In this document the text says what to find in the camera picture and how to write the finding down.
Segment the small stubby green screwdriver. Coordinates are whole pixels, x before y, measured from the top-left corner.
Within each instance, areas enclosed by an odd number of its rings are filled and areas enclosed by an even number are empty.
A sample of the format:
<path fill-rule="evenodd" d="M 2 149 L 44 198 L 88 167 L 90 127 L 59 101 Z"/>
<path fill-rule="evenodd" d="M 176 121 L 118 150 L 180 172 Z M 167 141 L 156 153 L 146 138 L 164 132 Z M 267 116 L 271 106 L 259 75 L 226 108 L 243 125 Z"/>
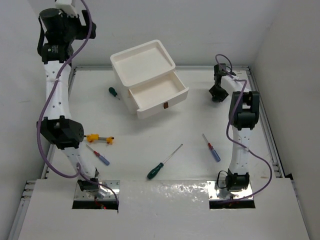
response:
<path fill-rule="evenodd" d="M 109 87 L 109 88 L 108 88 L 108 91 L 109 91 L 109 93 L 110 93 L 113 97 L 115 97 L 115 98 L 117 98 L 118 100 L 120 100 L 117 91 L 116 91 L 113 87 Z"/>

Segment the long green screwdriver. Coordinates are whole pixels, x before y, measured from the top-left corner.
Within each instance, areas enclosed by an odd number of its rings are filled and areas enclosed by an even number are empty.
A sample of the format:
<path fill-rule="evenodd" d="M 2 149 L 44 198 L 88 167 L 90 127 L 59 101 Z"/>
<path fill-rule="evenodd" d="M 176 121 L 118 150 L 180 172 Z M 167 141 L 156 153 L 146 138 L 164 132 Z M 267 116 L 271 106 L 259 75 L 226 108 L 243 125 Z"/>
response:
<path fill-rule="evenodd" d="M 159 171 L 164 167 L 165 163 L 183 146 L 183 144 L 180 144 L 177 149 L 175 149 L 163 162 L 160 162 L 156 167 L 151 169 L 149 173 L 147 174 L 146 178 L 148 180 L 152 180 Z"/>

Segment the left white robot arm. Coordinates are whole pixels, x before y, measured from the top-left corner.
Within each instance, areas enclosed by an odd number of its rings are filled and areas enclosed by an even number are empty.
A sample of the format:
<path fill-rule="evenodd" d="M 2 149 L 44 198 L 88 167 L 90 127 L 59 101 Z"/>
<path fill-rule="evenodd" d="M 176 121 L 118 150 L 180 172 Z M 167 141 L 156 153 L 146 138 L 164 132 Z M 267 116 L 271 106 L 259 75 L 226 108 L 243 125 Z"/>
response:
<path fill-rule="evenodd" d="M 41 57 L 46 75 L 46 102 L 37 121 L 37 145 L 40 155 L 47 166 L 64 178 L 79 178 L 77 183 L 83 192 L 98 192 L 98 170 L 82 157 L 83 125 L 72 120 L 69 108 L 69 75 L 72 59 L 77 54 L 72 48 L 75 40 L 96 37 L 96 25 L 92 22 L 88 10 L 83 10 L 85 25 L 74 4 L 58 1 L 54 8 L 47 8 L 39 13 L 40 36 L 37 53 Z M 60 149 L 75 170 L 74 175 L 67 175 L 57 170 L 44 153 L 41 137 Z"/>

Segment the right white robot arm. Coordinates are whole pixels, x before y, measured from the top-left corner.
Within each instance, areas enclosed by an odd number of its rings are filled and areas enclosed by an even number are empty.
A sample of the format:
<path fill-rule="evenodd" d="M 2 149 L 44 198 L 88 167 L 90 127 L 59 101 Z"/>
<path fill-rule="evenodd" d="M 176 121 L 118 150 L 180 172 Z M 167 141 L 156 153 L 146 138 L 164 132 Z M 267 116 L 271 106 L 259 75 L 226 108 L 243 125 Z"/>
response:
<path fill-rule="evenodd" d="M 228 127 L 232 127 L 232 156 L 226 172 L 225 184 L 217 185 L 222 199 L 239 199 L 239 193 L 250 183 L 248 157 L 250 137 L 259 121 L 260 94 L 249 90 L 246 81 L 240 80 L 234 72 L 225 71 L 226 64 L 216 64 L 213 74 L 214 85 L 209 89 L 212 101 L 230 99 Z"/>

